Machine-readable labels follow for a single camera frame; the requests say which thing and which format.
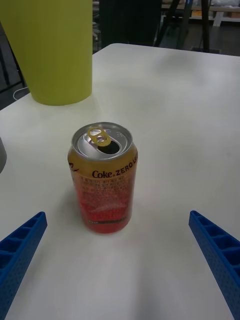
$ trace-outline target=white cable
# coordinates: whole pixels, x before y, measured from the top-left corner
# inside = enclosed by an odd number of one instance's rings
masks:
[[[16,99],[16,98],[15,98],[15,93],[16,93],[16,92],[18,92],[18,91],[21,91],[21,90],[27,89],[27,88],[28,88],[28,86],[25,86],[24,88],[21,88],[21,89],[16,90],[16,91],[14,92],[13,96],[12,96],[12,97],[13,97],[13,99],[14,99],[15,101],[17,101],[18,99]]]

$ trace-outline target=table surface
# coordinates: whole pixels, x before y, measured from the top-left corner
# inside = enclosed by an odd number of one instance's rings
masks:
[[[239,57],[114,44],[93,56],[86,100],[29,94],[2,110],[0,236],[48,221],[6,319],[232,319],[188,221],[198,210],[240,239],[239,101]],[[67,162],[73,133],[97,121],[138,148],[132,218],[112,235],[83,225]]]

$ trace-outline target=gray object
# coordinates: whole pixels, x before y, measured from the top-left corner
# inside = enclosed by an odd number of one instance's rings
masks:
[[[2,139],[0,138],[0,173],[3,171],[6,161],[7,161],[7,154],[4,149]]]

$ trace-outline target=blue plastic piece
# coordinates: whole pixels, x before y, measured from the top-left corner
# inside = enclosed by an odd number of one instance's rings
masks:
[[[0,320],[4,320],[47,227],[39,212],[0,242]]]
[[[235,320],[240,320],[240,242],[196,211],[189,226]]]

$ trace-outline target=can opening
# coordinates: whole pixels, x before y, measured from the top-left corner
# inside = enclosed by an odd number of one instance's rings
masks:
[[[119,145],[115,141],[111,141],[109,145],[98,146],[97,148],[104,154],[108,154],[108,155],[116,154],[120,150]]]

